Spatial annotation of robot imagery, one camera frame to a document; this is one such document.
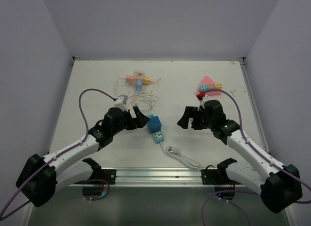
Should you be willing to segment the teal power strip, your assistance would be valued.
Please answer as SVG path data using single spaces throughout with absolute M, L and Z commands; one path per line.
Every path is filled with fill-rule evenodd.
M 159 144 L 164 141 L 164 135 L 162 131 L 158 131 L 156 133 L 151 134 L 156 144 Z

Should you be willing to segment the aluminium rail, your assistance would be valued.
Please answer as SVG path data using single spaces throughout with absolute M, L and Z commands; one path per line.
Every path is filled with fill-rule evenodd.
M 247 70 L 246 70 L 245 57 L 238 58 L 237 60 L 238 60 L 238 62 L 240 64 L 240 67 L 242 69 L 242 74 L 243 74 L 245 85 L 246 85 L 246 88 L 247 88 L 247 92 L 248 92 L 248 95 L 249 95 L 249 98 L 250 98 L 252 110 L 253 110 L 253 113 L 254 113 L 254 116 L 255 116 L 255 121 L 256 121 L 257 129 L 259 131 L 260 141 L 261 141 L 261 143 L 263 145 L 263 149 L 267 153 L 270 153 L 270 149 L 268 147 L 267 140 L 266 140 L 266 137 L 265 137 L 265 133 L 264 133 L 264 130 L 263 130 L 263 127 L 262 127 L 262 123 L 261 123 L 261 120 L 260 120 L 258 108 L 257 108 L 256 101 L 255 101 L 255 97 L 254 97 L 254 94 L 253 94 L 253 91 L 252 91 L 252 88 L 251 88 L 251 84 L 250 84 L 250 80 L 249 80 L 249 77 L 248 77 L 248 73 L 247 73 Z
M 186 168 L 114 168 L 118 187 L 200 187 L 202 184 L 200 170 Z M 76 184 L 81 179 L 88 179 L 92 169 L 88 165 L 71 166 L 56 178 L 56 191 Z M 265 179 L 252 168 L 240 164 L 232 164 L 226 169 L 229 179 L 239 182 L 250 189 L 260 188 Z

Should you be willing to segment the light blue charger plug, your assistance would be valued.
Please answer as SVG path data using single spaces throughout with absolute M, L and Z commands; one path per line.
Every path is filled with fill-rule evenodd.
M 137 80 L 136 82 L 136 91 L 141 91 L 142 88 L 142 81 L 141 80 Z

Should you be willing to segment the aluminium right side rail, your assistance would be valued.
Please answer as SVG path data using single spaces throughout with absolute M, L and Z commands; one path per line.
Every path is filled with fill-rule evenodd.
M 247 70 L 246 70 L 245 57 L 238 58 L 237 60 L 238 60 L 238 62 L 240 64 L 240 67 L 242 69 L 242 74 L 243 74 L 245 85 L 246 85 L 246 88 L 247 88 L 247 92 L 248 92 L 248 95 L 249 95 L 249 98 L 250 98 L 252 110 L 253 110 L 253 113 L 254 113 L 254 116 L 255 116 L 255 121 L 256 121 L 257 129 L 259 131 L 260 141 L 261 141 L 261 143 L 263 145 L 263 149 L 267 153 L 270 153 L 270 149 L 268 147 L 267 140 L 266 140 L 266 137 L 265 137 L 265 133 L 264 133 L 264 130 L 263 130 L 263 127 L 262 127 L 262 123 L 261 123 L 261 120 L 260 120 L 258 108 L 257 108 L 256 101 L 255 101 L 255 97 L 254 97 L 254 94 L 253 94 L 253 91 L 252 91 L 252 88 L 251 88 L 251 84 L 250 84 L 250 80 L 249 80 L 249 77 L 248 77 L 248 73 L 247 73 Z

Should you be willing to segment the orange-pink charger plug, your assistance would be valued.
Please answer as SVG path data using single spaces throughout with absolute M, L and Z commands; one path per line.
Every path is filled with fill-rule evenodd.
M 127 75 L 125 78 L 125 82 L 128 84 L 135 85 L 135 78 L 133 75 Z

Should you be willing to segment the blue cube socket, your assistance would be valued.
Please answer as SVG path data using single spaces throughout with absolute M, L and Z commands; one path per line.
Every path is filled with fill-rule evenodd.
M 158 116 L 149 115 L 149 121 L 147 123 L 148 130 L 151 134 L 156 133 L 161 130 L 162 123 Z

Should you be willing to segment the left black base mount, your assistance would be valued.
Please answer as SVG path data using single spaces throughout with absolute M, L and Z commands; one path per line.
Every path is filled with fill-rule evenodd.
M 87 164 L 92 169 L 92 174 L 88 179 L 81 179 L 76 184 L 87 184 L 92 183 L 95 184 L 95 179 L 102 179 L 106 181 L 109 185 L 114 185 L 116 180 L 116 169 L 112 168 L 102 168 L 95 160 L 92 158 L 85 158 L 82 160 L 85 164 Z

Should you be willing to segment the pink triangular power strip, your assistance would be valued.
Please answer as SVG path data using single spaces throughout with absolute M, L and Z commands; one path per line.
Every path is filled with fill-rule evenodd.
M 216 96 L 220 95 L 221 92 L 219 91 L 222 89 L 222 84 L 221 83 L 216 83 L 214 82 L 211 78 L 208 76 L 205 76 L 202 81 L 199 84 L 199 87 L 196 91 L 196 96 L 203 96 L 203 95 L 208 95 L 208 96 Z

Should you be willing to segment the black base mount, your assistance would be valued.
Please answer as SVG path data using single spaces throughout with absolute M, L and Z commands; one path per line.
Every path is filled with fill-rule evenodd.
M 231 185 L 238 184 L 239 182 L 229 179 L 226 174 L 226 169 L 229 165 L 237 163 L 237 160 L 233 158 L 228 158 L 219 164 L 215 168 L 213 165 L 208 165 L 207 167 L 200 170 L 201 180 L 203 185 Z
M 114 185 L 116 180 L 116 169 L 112 168 L 102 168 L 95 160 L 92 158 L 85 158 L 82 160 L 85 164 L 87 164 L 92 169 L 92 174 L 88 179 L 81 179 L 76 184 L 87 184 L 92 183 L 95 184 L 95 179 L 102 179 L 106 181 L 109 185 Z

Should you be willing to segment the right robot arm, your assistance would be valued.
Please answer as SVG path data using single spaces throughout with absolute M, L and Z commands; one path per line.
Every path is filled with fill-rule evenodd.
M 183 129 L 209 129 L 215 138 L 250 164 L 247 167 L 233 158 L 222 161 L 217 165 L 219 182 L 225 184 L 232 180 L 243 184 L 257 193 L 273 213 L 283 211 L 302 198 L 299 170 L 294 165 L 284 165 L 258 145 L 253 145 L 241 125 L 226 118 L 219 101 L 204 101 L 199 107 L 186 106 L 177 125 Z

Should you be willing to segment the teal usb charger plug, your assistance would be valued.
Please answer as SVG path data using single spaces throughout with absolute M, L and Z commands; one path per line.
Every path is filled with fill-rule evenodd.
M 208 85 L 200 85 L 199 86 L 199 91 L 200 92 L 206 92 L 208 90 Z

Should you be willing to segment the aluminium front rail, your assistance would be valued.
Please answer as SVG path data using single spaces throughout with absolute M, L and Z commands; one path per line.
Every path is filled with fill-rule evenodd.
M 200 187 L 202 184 L 200 170 L 186 168 L 114 168 L 118 187 Z M 71 166 L 56 178 L 56 191 L 76 184 L 81 179 L 88 179 L 92 169 L 88 165 Z M 240 164 L 232 164 L 226 169 L 229 179 L 239 182 L 250 189 L 260 188 L 265 179 L 252 168 Z

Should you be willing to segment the yellow charger plug on cube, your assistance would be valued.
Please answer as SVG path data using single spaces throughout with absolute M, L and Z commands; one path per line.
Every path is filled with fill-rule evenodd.
M 144 77 L 142 80 L 143 85 L 149 85 L 151 83 L 151 78 L 150 77 Z

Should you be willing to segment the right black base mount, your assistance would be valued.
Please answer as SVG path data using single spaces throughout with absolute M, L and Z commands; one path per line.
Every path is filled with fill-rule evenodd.
M 229 179 L 226 174 L 226 169 L 229 165 L 237 163 L 237 160 L 233 158 L 228 158 L 219 164 L 215 168 L 213 165 L 208 165 L 207 167 L 200 170 L 201 180 L 203 185 L 231 185 L 238 184 L 239 182 Z

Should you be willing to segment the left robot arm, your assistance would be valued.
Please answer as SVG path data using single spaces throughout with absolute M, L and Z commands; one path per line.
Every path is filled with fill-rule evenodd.
M 58 190 L 73 183 L 88 181 L 108 185 L 101 166 L 89 155 L 109 145 L 119 132 L 143 128 L 149 122 L 137 106 L 133 110 L 135 117 L 130 111 L 112 107 L 74 144 L 45 156 L 32 155 L 19 175 L 16 187 L 34 206 L 40 207 Z

